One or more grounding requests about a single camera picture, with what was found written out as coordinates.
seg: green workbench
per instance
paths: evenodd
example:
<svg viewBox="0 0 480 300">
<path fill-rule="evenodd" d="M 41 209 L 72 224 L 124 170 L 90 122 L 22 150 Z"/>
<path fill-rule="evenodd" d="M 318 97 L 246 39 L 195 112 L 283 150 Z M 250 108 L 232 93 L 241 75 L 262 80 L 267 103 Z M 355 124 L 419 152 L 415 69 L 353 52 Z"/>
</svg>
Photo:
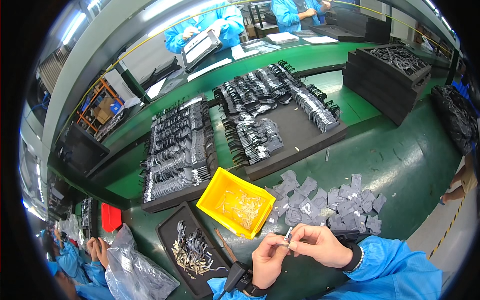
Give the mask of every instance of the green workbench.
<svg viewBox="0 0 480 300">
<path fill-rule="evenodd" d="M 344 63 L 348 51 L 368 45 L 370 44 L 297 45 L 235 61 L 183 84 L 181 88 L 176 88 L 146 106 L 118 128 L 104 144 L 108 147 L 122 147 L 131 143 L 149 131 L 152 115 L 161 109 L 172 105 L 178 99 L 191 98 L 199 93 L 205 93 L 211 99 L 211 89 L 234 76 L 280 59 L 288 61 L 297 71 Z M 422 100 L 400 127 L 394 125 L 363 98 L 343 87 L 341 71 L 307 77 L 306 84 L 315 84 L 327 93 L 328 99 L 340 105 L 343 111 L 341 118 L 349 126 L 348 134 L 345 140 L 330 147 L 328 162 L 325 162 L 323 150 L 284 170 L 261 178 L 254 184 L 272 187 L 281 181 L 282 172 L 292 169 L 297 173 L 300 183 L 310 176 L 318 181 L 319 187 L 328 190 L 343 183 L 350 183 L 352 173 L 361 173 L 363 188 L 369 188 L 375 194 L 382 192 L 388 199 L 379 214 L 383 220 L 380 236 L 406 240 L 437 205 L 461 159 L 426 97 L 434 85 L 444 84 L 445 77 L 430 80 Z M 228 168 L 232 166 L 232 162 L 223 136 L 220 113 L 217 107 L 211 108 L 210 113 L 219 165 Z M 155 233 L 158 223 L 174 209 L 155 214 L 148 214 L 140 209 L 142 187 L 138 182 L 139 161 L 145 157 L 144 145 L 140 144 L 97 175 L 96 183 L 131 200 L 132 208 L 123 211 L 122 218 L 132 229 L 139 251 L 175 275 L 174 266 L 168 261 Z M 242 170 L 234 173 L 246 179 Z M 255 239 L 247 240 L 233 235 L 203 212 L 197 209 L 194 211 L 218 245 L 221 246 L 221 241 L 214 228 L 220 230 L 237 258 L 248 264 L 252 262 L 252 251 L 268 232 L 285 234 L 288 229 L 284 217 L 281 217 L 277 225 L 266 224 Z M 323 267 L 309 257 L 288 256 L 270 298 L 301 299 L 324 291 L 327 287 L 333 288 L 345 280 L 347 277 L 341 272 Z M 191 296 L 180 286 L 169 299 L 191 299 Z"/>
</svg>

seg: yellow cable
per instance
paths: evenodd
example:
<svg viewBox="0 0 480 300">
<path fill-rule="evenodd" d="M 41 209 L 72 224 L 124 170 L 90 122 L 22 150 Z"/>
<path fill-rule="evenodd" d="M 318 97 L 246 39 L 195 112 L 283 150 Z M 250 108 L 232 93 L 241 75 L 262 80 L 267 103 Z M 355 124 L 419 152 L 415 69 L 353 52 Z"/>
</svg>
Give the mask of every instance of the yellow cable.
<svg viewBox="0 0 480 300">
<path fill-rule="evenodd" d="M 159 31 L 158 33 L 152 35 L 151 37 L 149 37 L 148 39 L 146 39 L 145 41 L 141 42 L 140 44 L 138 44 L 137 46 L 135 46 L 134 48 L 132 48 L 130 51 L 128 51 L 127 53 L 125 53 L 122 57 L 120 57 L 116 62 L 114 62 L 93 84 L 92 86 L 85 92 L 84 96 L 82 97 L 82 99 L 80 100 L 80 102 L 78 103 L 78 105 L 75 107 L 75 109 L 73 110 L 73 112 L 68 116 L 68 119 L 65 121 L 65 124 L 63 125 L 62 129 L 60 130 L 60 133 L 59 135 L 57 136 L 57 139 L 55 140 L 55 143 L 58 142 L 62 132 L 65 130 L 65 127 L 67 126 L 67 124 L 70 122 L 70 120 L 72 119 L 72 117 L 75 115 L 75 112 L 78 110 L 78 108 L 80 107 L 80 105 L 82 104 L 82 102 L 85 100 L 85 97 L 88 95 L 88 93 L 90 93 L 90 91 L 95 87 L 95 85 L 100 81 L 101 78 L 103 78 L 103 76 L 105 76 L 105 74 L 107 74 L 110 70 L 113 69 L 113 67 L 115 67 L 117 65 L 117 63 L 120 62 L 120 60 L 124 59 L 127 55 L 129 55 L 132 51 L 134 51 L 135 49 L 137 49 L 138 47 L 140 47 L 141 45 L 145 44 L 146 42 L 148 42 L 149 40 L 151 40 L 152 38 L 154 38 L 155 36 L 161 34 L 162 32 L 164 32 L 165 30 L 168 30 L 170 28 L 172 28 L 173 26 L 176 26 L 184 21 L 187 21 L 193 17 L 196 17 L 196 16 L 199 16 L 201 14 L 204 14 L 206 12 L 212 12 L 212 11 L 216 11 L 217 9 L 221 9 L 221 8 L 224 8 L 224 7 L 227 7 L 227 6 L 231 6 L 231 5 L 237 5 L 237 4 L 242 4 L 242 3 L 247 3 L 247 2 L 254 2 L 254 1 L 258 1 L 258 0 L 243 0 L 243 1 L 239 1 L 239 2 L 235 2 L 235 3 L 230 3 L 230 4 L 227 4 L 227 5 L 223 5 L 223 6 L 219 6 L 219 7 L 215 7 L 213 9 L 209 9 L 207 11 L 203 11 L 203 12 L 199 12 L 198 14 L 195 14 L 193 16 L 190 16 L 188 18 L 185 18 L 181 21 L 178 21 L 176 23 L 174 23 L 173 25 L 163 29 L 162 31 Z"/>
<path fill-rule="evenodd" d="M 74 116 L 75 112 L 78 110 L 78 108 L 80 107 L 80 105 L 82 104 L 82 102 L 85 100 L 85 97 L 88 95 L 88 93 L 90 93 L 90 91 L 95 87 L 95 85 L 100 81 L 101 78 L 103 78 L 103 76 L 105 76 L 105 74 L 107 74 L 110 70 L 112 70 L 119 62 L 120 60 L 124 59 L 127 55 L 129 55 L 130 53 L 132 53 L 132 51 L 134 51 L 135 49 L 137 49 L 138 47 L 140 47 L 141 45 L 145 44 L 146 42 L 148 42 L 149 40 L 151 40 L 152 38 L 154 38 L 155 36 L 163 33 L 164 31 L 172 28 L 173 26 L 176 26 L 184 21 L 187 21 L 193 17 L 196 17 L 196 16 L 199 16 L 201 14 L 204 14 L 206 12 L 212 12 L 212 11 L 215 11 L 217 9 L 220 9 L 220 8 L 224 8 L 224 7 L 227 7 L 227 6 L 231 6 L 231 5 L 237 5 L 237 4 L 242 4 L 242 3 L 248 3 L 248 2 L 254 2 L 254 1 L 257 1 L 257 0 L 243 0 L 243 1 L 238 1 L 238 2 L 235 2 L 235 3 L 230 3 L 230 4 L 227 4 L 227 5 L 223 5 L 223 6 L 219 6 L 219 7 L 216 7 L 216 8 L 213 8 L 213 9 L 209 9 L 207 11 L 203 11 L 203 12 L 199 12 L 198 14 L 195 14 L 193 16 L 190 16 L 190 17 L 187 17 L 181 21 L 178 21 L 176 23 L 174 23 L 173 25 L 163 29 L 162 31 L 159 31 L 158 33 L 154 34 L 153 36 L 147 38 L 145 41 L 141 42 L 140 44 L 138 44 L 137 46 L 135 46 L 134 48 L 132 48 L 130 51 L 128 51 L 127 53 L 125 53 L 122 57 L 120 57 L 116 62 L 114 62 L 93 84 L 92 86 L 85 92 L 85 94 L 83 95 L 82 99 L 80 100 L 80 102 L 78 103 L 78 105 L 75 107 L 75 109 L 73 110 L 73 112 L 68 116 L 68 119 L 65 121 L 65 124 L 63 125 L 62 129 L 60 130 L 60 133 L 59 135 L 57 136 L 57 139 L 55 140 L 55 143 L 58 142 L 62 132 L 65 130 L 65 127 L 67 126 L 67 124 L 70 122 L 70 120 L 72 119 L 72 117 Z M 336 2 L 336 3 L 343 3 L 343 4 L 348 4 L 348 5 L 353 5 L 353 6 L 357 6 L 357 7 L 360 7 L 360 8 L 364 8 L 366 10 L 369 10 L 371 12 L 375 12 L 375 13 L 378 13 L 378 14 L 382 14 L 382 15 L 385 15 L 386 17 L 389 17 L 397 22 L 400 22 L 402 24 L 404 24 L 405 26 L 408 26 L 409 28 L 412 28 L 413 30 L 415 30 L 416 32 L 418 32 L 419 34 L 421 34 L 422 36 L 426 37 L 429 41 L 433 42 L 434 44 L 436 44 L 437 46 L 439 46 L 440 48 L 442 48 L 443 50 L 445 50 L 446 52 L 450 53 L 450 51 L 448 51 L 447 49 L 443 48 L 442 46 L 440 46 L 437 42 L 435 42 L 434 40 L 432 40 L 431 38 L 425 36 L 422 32 L 418 31 L 417 29 L 411 27 L 410 25 L 408 24 L 405 24 L 404 22 L 400 21 L 400 20 L 397 20 L 387 14 L 383 14 L 381 12 L 377 12 L 373 9 L 370 9 L 368 7 L 363 7 L 363 6 L 360 6 L 360 5 L 357 5 L 357 4 L 353 4 L 353 3 L 348 3 L 348 2 L 343 2 L 343 1 L 337 1 L 337 0 L 327 0 L 329 2 Z"/>
<path fill-rule="evenodd" d="M 435 42 L 434 40 L 432 40 L 431 38 L 429 38 L 428 36 L 424 35 L 422 32 L 418 31 L 417 29 L 413 28 L 412 26 L 408 25 L 408 24 L 405 24 L 404 22 L 400 21 L 400 20 L 397 20 L 396 18 L 392 17 L 392 16 L 389 16 L 388 14 L 385 14 L 385 13 L 381 13 L 381 12 L 378 12 L 378 11 L 374 11 L 373 9 L 370 9 L 368 7 L 363 7 L 363 6 L 360 6 L 360 5 L 357 5 L 357 4 L 353 4 L 353 3 L 348 3 L 348 2 L 343 2 L 343 1 L 337 1 L 337 0 L 331 0 L 330 2 L 336 2 L 336 3 L 343 3 L 343 4 L 348 4 L 348 5 L 353 5 L 353 6 L 356 6 L 356 7 L 360 7 L 360 8 L 363 8 L 363 9 L 366 9 L 366 10 L 369 10 L 371 12 L 375 12 L 377 14 L 381 14 L 381 15 L 384 15 L 385 17 L 388 17 L 392 20 L 395 20 L 399 23 L 402 23 L 403 25 L 415 30 L 416 32 L 418 32 L 419 34 L 421 34 L 422 36 L 424 36 L 425 38 L 427 38 L 427 40 L 431 41 L 432 43 L 436 44 L 438 47 L 442 48 L 443 50 L 445 50 L 446 52 L 448 52 L 449 54 L 452 54 L 450 51 L 448 51 L 447 49 L 443 48 L 440 44 L 438 44 L 437 42 Z"/>
</svg>

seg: red plastic bin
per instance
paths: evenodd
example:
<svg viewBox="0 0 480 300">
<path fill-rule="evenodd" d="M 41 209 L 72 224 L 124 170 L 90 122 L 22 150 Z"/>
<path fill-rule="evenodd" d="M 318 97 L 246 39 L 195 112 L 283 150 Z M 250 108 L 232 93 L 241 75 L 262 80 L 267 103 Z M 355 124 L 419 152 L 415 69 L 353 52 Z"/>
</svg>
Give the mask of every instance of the red plastic bin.
<svg viewBox="0 0 480 300">
<path fill-rule="evenodd" d="M 106 232 L 113 232 L 121 226 L 121 210 L 102 203 L 102 228 Z"/>
</svg>

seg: yellow plastic bin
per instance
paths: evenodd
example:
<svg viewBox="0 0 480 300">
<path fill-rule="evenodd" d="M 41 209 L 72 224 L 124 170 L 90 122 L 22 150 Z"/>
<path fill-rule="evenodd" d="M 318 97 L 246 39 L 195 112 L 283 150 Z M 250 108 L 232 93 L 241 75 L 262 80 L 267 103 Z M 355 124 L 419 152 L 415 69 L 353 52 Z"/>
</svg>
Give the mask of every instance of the yellow plastic bin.
<svg viewBox="0 0 480 300">
<path fill-rule="evenodd" d="M 197 207 L 239 237 L 253 239 L 274 202 L 266 190 L 219 167 Z"/>
</svg>

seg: hand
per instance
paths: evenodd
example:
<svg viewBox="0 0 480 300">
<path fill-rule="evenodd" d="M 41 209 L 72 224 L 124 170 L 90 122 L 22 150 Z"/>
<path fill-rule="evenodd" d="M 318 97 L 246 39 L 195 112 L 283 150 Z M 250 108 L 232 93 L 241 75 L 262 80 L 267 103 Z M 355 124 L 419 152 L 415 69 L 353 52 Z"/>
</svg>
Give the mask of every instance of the hand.
<svg viewBox="0 0 480 300">
<path fill-rule="evenodd" d="M 295 257 L 307 255 L 333 268 L 343 268 L 352 260 L 352 250 L 343 246 L 326 226 L 298 224 L 291 234 L 289 247 L 295 252 Z"/>
<path fill-rule="evenodd" d="M 331 8 L 332 4 L 330 4 L 330 1 L 322 1 L 322 7 L 320 9 L 322 12 L 329 11 Z"/>
<path fill-rule="evenodd" d="M 191 38 L 194 33 L 200 33 L 200 30 L 198 30 L 198 28 L 196 28 L 196 27 L 188 26 L 188 27 L 185 28 L 185 30 L 183 31 L 182 38 L 183 38 L 184 40 L 187 40 L 187 39 Z"/>
<path fill-rule="evenodd" d="M 260 289 L 271 286 L 282 271 L 282 261 L 289 252 L 287 247 L 274 246 L 287 244 L 284 237 L 269 233 L 252 253 L 253 279 L 252 284 Z"/>
<path fill-rule="evenodd" d="M 102 238 L 98 238 L 98 240 L 100 241 L 100 245 L 102 246 L 102 250 L 100 250 L 100 247 L 98 246 L 98 243 L 96 243 L 96 242 L 93 243 L 93 247 L 96 251 L 98 259 L 100 260 L 100 263 L 106 269 L 108 267 L 107 249 L 110 248 L 110 245 L 105 243 L 105 241 Z"/>
<path fill-rule="evenodd" d="M 306 11 L 304 11 L 303 13 L 307 17 L 312 17 L 312 16 L 315 16 L 317 14 L 317 11 L 314 10 L 313 8 L 309 8 Z"/>
<path fill-rule="evenodd" d="M 60 231 L 58 229 L 55 229 L 55 231 L 53 231 L 53 233 L 55 234 L 55 237 L 57 237 L 58 240 L 61 240 L 61 234 L 60 234 Z"/>
<path fill-rule="evenodd" d="M 98 262 L 98 254 L 96 249 L 98 248 L 98 241 L 96 238 L 91 238 L 87 242 L 87 249 L 90 252 L 90 256 L 92 257 L 92 262 Z"/>
</svg>

